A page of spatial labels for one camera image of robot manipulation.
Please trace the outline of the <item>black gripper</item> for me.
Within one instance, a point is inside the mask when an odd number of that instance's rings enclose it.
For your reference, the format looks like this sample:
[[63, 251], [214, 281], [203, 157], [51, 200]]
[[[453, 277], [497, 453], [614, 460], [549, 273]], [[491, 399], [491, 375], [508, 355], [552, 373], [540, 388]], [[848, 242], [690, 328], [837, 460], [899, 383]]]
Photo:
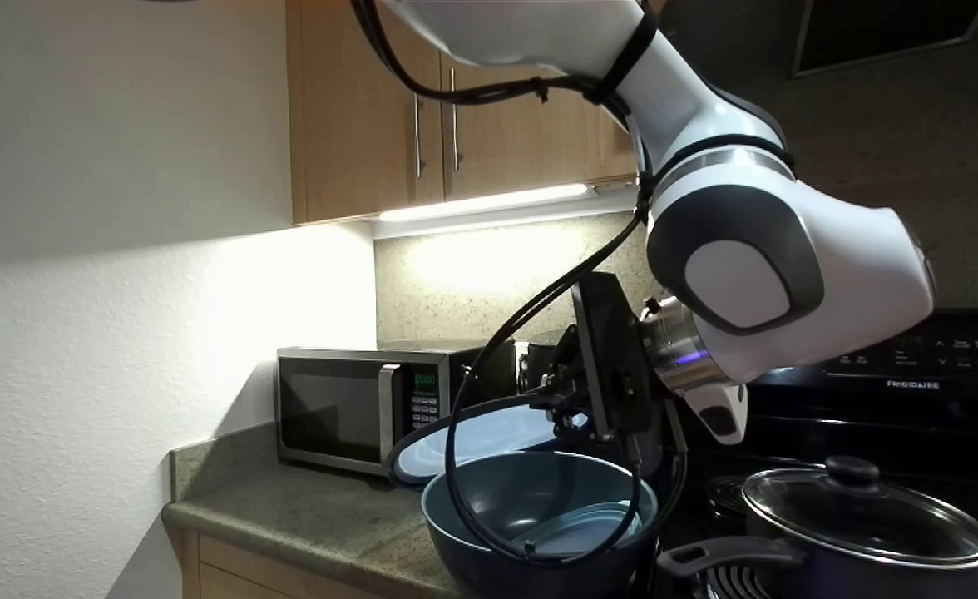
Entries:
[[653, 371], [619, 281], [590, 273], [569, 298], [575, 324], [559, 340], [567, 399], [552, 409], [555, 437], [591, 453], [654, 457]]

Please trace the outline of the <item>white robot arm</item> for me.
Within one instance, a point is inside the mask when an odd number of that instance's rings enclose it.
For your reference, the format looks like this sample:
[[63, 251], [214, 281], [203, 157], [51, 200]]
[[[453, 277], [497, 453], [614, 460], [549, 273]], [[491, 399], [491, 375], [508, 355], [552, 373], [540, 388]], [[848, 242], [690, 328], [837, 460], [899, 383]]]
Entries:
[[783, 133], [711, 89], [636, 0], [387, 0], [471, 67], [552, 67], [629, 130], [650, 196], [641, 314], [653, 371], [723, 445], [744, 438], [744, 385], [912, 328], [933, 270], [887, 208], [796, 176]]

